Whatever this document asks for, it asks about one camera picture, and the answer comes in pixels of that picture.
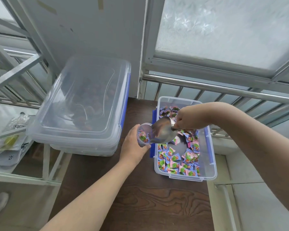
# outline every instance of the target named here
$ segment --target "brown wooden tabletop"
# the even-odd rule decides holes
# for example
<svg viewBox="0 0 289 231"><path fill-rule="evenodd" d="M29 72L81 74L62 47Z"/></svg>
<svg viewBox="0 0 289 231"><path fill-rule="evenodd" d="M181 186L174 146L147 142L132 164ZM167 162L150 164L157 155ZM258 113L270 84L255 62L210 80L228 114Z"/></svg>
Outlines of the brown wooden tabletop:
<svg viewBox="0 0 289 231"><path fill-rule="evenodd" d="M112 157L73 154L50 218L118 162L129 130L151 122L156 106L156 101L128 99L121 139ZM207 183L157 174L147 152L120 189L101 230L214 230Z"/></svg>

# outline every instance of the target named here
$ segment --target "person's left arm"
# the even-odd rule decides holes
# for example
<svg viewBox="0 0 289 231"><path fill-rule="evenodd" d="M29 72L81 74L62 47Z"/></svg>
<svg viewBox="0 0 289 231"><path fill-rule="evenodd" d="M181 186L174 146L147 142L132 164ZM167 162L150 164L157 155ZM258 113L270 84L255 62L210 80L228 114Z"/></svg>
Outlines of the person's left arm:
<svg viewBox="0 0 289 231"><path fill-rule="evenodd" d="M98 231L101 228L122 184L150 148L150 145L139 147L136 137L138 126L135 125L127 134L119 162L53 217L41 231Z"/></svg>

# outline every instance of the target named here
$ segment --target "clear plastic storage box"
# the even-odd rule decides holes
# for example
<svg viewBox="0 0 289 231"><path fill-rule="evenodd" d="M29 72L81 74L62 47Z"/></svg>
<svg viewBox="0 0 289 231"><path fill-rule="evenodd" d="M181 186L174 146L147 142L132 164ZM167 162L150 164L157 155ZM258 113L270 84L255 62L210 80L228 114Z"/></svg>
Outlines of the clear plastic storage box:
<svg viewBox="0 0 289 231"><path fill-rule="evenodd" d="M158 99L158 106L156 112L156 120L159 119L159 109L163 106L177 106L178 108L183 108L188 105L195 105L201 104L199 101L195 100L188 100L182 98L175 98L175 97L167 97L161 96ZM185 152L187 145L185 146L177 146L169 145L173 147L176 152L180 153L180 156ZM215 155L213 150L212 138L210 128L207 126L203 129L199 130L199 148L200 148L200 155L198 158L198 163L200 165L199 171L200 176L188 176L188 175L180 175L180 174L171 174L167 172L163 172L158 168L158 148L157 144L155 145L155 154L154 154L154 170L158 174L169 176L170 178L174 179L182 179L182 180L190 180L190 181L203 181L203 180L214 180L217 177L217 169L216 169L216 162L215 162Z"/></svg>
<svg viewBox="0 0 289 231"><path fill-rule="evenodd" d="M71 58L27 135L65 152L113 155L124 123L130 71L125 60Z"/></svg>

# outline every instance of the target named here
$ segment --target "metal scoop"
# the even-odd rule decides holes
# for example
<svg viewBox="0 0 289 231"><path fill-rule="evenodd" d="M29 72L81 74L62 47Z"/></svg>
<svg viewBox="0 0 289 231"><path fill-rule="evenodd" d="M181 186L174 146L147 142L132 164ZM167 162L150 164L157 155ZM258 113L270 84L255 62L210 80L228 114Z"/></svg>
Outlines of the metal scoop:
<svg viewBox="0 0 289 231"><path fill-rule="evenodd" d="M162 117L152 125L152 132L149 134L151 143L168 143L177 136L181 129L173 128L175 122L169 117Z"/></svg>

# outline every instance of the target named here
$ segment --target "white shoe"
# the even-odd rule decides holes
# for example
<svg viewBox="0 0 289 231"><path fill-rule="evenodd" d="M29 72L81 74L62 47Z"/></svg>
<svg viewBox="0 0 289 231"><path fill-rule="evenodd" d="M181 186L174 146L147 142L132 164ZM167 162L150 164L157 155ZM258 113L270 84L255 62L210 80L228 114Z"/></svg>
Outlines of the white shoe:
<svg viewBox="0 0 289 231"><path fill-rule="evenodd" d="M0 211L6 206L9 200L9 194L6 192L0 193Z"/></svg>

